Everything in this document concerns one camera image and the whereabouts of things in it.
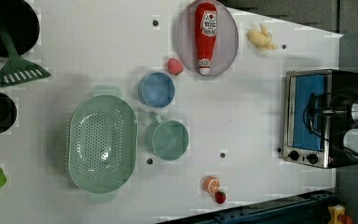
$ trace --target spatula handle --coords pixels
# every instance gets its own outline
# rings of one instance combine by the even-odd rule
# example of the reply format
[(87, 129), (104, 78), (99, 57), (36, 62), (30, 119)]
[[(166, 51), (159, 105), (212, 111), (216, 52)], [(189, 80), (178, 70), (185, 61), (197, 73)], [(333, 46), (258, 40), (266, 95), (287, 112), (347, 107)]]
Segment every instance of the spatula handle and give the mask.
[(0, 15), (0, 36), (7, 50), (8, 57), (19, 58), (20, 56), (17, 53), (16, 48), (14, 47), (14, 43), (11, 40), (10, 33), (8, 32), (5, 22), (1, 15)]

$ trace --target spatula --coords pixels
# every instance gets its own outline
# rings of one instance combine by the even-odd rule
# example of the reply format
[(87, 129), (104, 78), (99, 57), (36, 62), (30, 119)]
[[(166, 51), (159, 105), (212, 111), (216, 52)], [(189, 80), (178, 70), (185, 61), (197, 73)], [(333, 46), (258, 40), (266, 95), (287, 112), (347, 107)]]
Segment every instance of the spatula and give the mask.
[(51, 76), (48, 71), (38, 64), (31, 63), (20, 57), (1, 15), (0, 36), (8, 53), (7, 63), (0, 70), (0, 87), (14, 86)]

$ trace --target small black dot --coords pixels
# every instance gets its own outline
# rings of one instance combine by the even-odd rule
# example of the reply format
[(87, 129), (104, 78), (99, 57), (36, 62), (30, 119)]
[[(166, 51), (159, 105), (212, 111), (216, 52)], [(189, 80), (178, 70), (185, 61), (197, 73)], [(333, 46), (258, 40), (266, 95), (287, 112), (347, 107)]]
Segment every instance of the small black dot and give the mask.
[(158, 26), (158, 21), (153, 20), (153, 25), (154, 25), (154, 26)]

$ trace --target red ketchup bottle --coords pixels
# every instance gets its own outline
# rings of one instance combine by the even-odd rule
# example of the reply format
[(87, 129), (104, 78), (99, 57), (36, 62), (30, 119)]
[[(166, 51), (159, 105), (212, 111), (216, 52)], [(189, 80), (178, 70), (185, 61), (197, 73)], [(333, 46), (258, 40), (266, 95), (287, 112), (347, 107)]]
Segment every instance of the red ketchup bottle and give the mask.
[(196, 9), (195, 29), (200, 73), (208, 75), (217, 35), (217, 10), (214, 4), (199, 4)]

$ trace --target floor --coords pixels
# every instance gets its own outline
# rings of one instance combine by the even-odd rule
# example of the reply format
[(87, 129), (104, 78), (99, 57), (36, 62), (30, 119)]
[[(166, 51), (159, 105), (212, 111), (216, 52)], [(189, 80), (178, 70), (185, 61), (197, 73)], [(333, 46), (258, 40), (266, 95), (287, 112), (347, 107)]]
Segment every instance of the floor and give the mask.
[[(220, 0), (226, 7), (343, 34), (340, 62), (358, 72), (358, 0)], [(358, 223), (358, 166), (337, 169), (337, 192)]]

